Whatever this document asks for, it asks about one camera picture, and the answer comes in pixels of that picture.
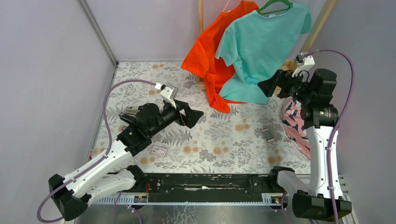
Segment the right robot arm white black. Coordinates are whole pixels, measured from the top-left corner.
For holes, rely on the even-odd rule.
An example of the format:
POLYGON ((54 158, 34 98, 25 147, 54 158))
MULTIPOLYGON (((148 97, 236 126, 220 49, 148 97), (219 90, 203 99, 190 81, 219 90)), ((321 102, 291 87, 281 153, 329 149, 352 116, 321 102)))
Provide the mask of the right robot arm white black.
POLYGON ((343 197, 336 167, 339 113, 331 104, 336 78, 327 69, 315 70, 309 81, 304 81, 301 74, 294 76, 289 70, 277 70, 272 78, 258 83, 266 97, 279 87, 279 98, 292 97, 301 104, 310 144, 310 182, 303 183, 293 169, 279 166, 273 167, 268 179, 270 190, 284 189, 289 194, 298 218, 337 223, 352 211, 351 202, 343 197))

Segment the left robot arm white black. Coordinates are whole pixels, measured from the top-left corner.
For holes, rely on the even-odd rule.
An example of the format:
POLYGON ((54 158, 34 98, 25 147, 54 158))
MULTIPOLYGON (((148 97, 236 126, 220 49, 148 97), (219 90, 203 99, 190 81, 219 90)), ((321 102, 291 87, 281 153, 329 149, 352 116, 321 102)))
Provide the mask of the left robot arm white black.
POLYGON ((137 165, 130 165, 114 174, 110 171, 128 161, 152 143, 152 137, 172 123, 193 128, 204 115, 189 104, 175 100, 164 103, 162 110, 156 104, 127 107, 119 114, 128 123, 109 150, 65 176, 58 174, 49 179, 52 200, 65 221, 82 215, 96 200, 118 191, 141 191, 146 184, 145 174, 137 165))

